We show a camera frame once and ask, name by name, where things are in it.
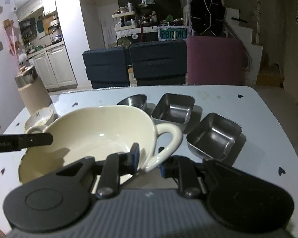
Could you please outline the cream ceramic bowl with handles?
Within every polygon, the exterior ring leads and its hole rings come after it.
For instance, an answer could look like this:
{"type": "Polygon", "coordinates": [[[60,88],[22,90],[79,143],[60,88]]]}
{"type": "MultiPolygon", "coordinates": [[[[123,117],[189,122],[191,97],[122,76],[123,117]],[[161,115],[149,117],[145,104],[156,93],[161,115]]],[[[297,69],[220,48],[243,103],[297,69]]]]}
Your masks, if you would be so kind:
{"type": "Polygon", "coordinates": [[[70,112],[48,127],[49,146],[27,149],[19,165],[19,181],[26,184],[83,157],[105,160],[113,153],[127,153],[137,143],[138,171],[150,172],[181,145],[183,133],[173,124],[155,125],[146,112],[132,106],[87,107],[70,112]]]}

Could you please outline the round stainless steel bowl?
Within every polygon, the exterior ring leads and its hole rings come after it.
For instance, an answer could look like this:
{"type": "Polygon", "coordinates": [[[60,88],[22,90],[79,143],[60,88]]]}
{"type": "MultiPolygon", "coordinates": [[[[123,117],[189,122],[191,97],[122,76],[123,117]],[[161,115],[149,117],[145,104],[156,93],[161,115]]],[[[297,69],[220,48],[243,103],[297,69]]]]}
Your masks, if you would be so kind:
{"type": "Polygon", "coordinates": [[[145,94],[133,95],[118,102],[117,105],[133,106],[145,111],[147,109],[147,96],[145,94]]]}

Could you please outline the large square steel container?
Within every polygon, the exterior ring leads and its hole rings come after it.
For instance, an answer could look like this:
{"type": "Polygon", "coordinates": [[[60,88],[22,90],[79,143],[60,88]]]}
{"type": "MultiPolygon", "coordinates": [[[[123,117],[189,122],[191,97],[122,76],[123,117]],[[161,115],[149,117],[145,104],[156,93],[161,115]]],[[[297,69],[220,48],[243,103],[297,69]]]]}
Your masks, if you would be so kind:
{"type": "Polygon", "coordinates": [[[191,118],[195,98],[188,95],[165,93],[151,113],[155,124],[170,123],[184,131],[191,118]]]}

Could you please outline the small floral ceramic bowl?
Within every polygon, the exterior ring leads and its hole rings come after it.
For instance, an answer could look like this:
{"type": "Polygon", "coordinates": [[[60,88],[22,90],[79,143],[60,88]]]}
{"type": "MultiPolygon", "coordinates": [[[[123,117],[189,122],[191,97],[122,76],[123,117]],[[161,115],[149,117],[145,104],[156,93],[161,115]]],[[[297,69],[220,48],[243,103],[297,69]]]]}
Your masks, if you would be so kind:
{"type": "Polygon", "coordinates": [[[25,123],[25,130],[31,127],[50,125],[55,120],[54,109],[51,107],[44,107],[34,112],[25,123]]]}

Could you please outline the small square steel container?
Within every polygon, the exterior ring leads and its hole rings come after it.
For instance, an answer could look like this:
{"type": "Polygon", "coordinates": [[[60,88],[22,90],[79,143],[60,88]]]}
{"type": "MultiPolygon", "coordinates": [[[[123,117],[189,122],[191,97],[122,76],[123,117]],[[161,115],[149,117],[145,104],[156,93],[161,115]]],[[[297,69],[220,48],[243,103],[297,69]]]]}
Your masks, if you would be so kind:
{"type": "Polygon", "coordinates": [[[231,152],[242,127],[219,114],[209,113],[187,136],[188,149],[199,158],[222,161],[231,152]]]}

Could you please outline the beige ribbed canister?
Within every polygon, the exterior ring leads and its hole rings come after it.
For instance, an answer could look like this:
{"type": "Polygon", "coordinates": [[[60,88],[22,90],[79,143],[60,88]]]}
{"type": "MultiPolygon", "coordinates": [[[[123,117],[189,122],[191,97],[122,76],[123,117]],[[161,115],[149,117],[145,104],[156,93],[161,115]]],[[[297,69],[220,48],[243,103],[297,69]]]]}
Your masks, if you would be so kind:
{"type": "Polygon", "coordinates": [[[52,103],[51,97],[34,66],[21,67],[15,76],[15,82],[30,115],[52,103]]]}

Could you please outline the white kitchen cabinets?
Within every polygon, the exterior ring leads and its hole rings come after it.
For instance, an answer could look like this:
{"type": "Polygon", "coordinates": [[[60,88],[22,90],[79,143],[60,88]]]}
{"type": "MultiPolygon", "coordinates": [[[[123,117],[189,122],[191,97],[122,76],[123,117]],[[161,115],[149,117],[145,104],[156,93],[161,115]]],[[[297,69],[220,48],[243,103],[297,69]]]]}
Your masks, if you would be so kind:
{"type": "Polygon", "coordinates": [[[49,91],[77,88],[77,81],[64,43],[51,45],[29,56],[49,91]]]}

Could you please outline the left dark blue chair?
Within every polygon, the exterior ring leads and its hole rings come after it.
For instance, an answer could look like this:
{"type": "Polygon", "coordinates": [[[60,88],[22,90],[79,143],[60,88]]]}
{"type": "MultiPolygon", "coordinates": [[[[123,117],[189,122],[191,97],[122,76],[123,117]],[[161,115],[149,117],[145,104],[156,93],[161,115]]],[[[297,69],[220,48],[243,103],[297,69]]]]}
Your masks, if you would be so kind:
{"type": "Polygon", "coordinates": [[[130,86],[124,47],[89,50],[82,57],[93,89],[130,86]]]}

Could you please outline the dark blue chair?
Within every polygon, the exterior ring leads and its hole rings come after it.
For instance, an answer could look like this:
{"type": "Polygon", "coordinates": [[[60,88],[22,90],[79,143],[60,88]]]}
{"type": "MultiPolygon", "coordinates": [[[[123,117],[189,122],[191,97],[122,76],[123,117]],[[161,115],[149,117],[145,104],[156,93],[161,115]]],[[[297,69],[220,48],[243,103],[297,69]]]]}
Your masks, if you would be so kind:
{"type": "Polygon", "coordinates": [[[89,50],[82,57],[93,89],[130,86],[124,47],[89,50]]]}
{"type": "Polygon", "coordinates": [[[186,84],[185,41],[141,42],[131,45],[129,52],[137,86],[186,84]]]}

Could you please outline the right dark blue chair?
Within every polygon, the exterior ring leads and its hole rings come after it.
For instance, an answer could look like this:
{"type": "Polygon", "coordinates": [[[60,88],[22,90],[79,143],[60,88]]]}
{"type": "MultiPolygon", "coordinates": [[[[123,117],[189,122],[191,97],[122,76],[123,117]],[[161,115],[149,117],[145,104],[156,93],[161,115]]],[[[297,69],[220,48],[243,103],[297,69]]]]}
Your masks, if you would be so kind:
{"type": "Polygon", "coordinates": [[[185,41],[141,42],[131,45],[129,52],[137,86],[186,84],[185,41]]]}

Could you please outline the teal poizon sign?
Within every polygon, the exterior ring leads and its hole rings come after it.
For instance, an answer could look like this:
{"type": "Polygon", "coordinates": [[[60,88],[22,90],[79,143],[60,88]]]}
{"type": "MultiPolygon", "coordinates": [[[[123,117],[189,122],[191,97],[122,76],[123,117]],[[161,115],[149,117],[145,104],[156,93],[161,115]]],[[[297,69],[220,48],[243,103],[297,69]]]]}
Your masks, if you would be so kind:
{"type": "Polygon", "coordinates": [[[159,26],[158,39],[159,41],[167,40],[186,40],[188,30],[186,26],[159,26]]]}

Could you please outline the cluttered white shelf unit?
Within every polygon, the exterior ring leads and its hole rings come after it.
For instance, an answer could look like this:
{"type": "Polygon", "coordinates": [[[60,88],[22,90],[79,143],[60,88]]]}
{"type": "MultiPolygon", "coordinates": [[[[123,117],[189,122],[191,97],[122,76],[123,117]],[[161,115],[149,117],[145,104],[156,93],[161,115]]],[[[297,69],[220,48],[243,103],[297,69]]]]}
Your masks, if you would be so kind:
{"type": "Polygon", "coordinates": [[[128,48],[158,39],[159,26],[186,26],[188,6],[182,0],[118,0],[112,15],[117,45],[128,48]]]}

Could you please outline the black jacket with white piping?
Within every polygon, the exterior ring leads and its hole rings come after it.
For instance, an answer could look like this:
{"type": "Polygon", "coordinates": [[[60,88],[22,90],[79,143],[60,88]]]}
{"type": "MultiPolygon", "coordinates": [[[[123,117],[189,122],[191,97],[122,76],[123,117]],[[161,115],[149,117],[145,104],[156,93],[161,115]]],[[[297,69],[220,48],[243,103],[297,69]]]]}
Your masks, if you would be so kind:
{"type": "Polygon", "coordinates": [[[195,36],[224,37],[225,7],[221,0],[192,0],[191,22],[195,36]]]}

